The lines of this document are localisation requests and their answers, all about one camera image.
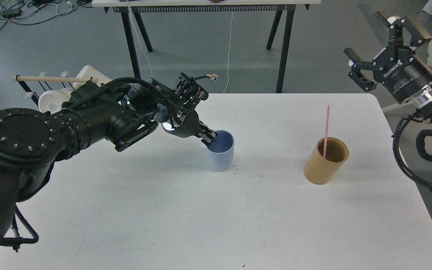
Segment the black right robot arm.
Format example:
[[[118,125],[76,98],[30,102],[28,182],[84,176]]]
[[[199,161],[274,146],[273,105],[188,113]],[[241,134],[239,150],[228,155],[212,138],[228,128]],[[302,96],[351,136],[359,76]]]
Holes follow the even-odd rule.
[[[402,118],[393,135],[393,152],[398,167],[415,183],[432,191],[432,182],[415,174],[405,164],[399,149],[399,141],[411,122],[432,122],[432,70],[417,55],[416,48],[432,37],[420,22],[412,16],[389,17],[383,12],[375,16],[388,28],[388,43],[372,61],[363,61],[351,48],[343,52],[349,58],[348,76],[363,91],[369,92],[380,83],[399,105],[412,103],[416,111]],[[415,138],[418,155],[432,163],[432,129],[421,130]]]

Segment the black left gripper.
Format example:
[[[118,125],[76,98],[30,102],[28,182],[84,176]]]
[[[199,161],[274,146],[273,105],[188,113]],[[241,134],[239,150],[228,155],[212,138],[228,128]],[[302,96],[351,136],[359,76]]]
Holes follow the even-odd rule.
[[[162,128],[166,133],[172,134],[177,137],[198,137],[201,138],[201,142],[206,146],[211,146],[216,140],[217,133],[205,125],[202,121],[199,121],[199,115],[196,111],[190,112],[184,119],[181,125],[176,126],[170,122],[164,122]]]

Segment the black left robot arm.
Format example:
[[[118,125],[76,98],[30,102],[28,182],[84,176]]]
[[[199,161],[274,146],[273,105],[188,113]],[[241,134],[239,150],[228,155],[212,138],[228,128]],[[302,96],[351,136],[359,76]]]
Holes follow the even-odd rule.
[[[101,85],[88,81],[55,113],[0,110],[0,246],[18,250],[22,244],[38,242],[17,203],[48,183],[55,162],[102,139],[122,152],[161,123],[169,134],[194,136],[211,146],[218,134],[199,120],[195,110],[209,97],[197,80],[182,73],[174,89],[134,77]]]

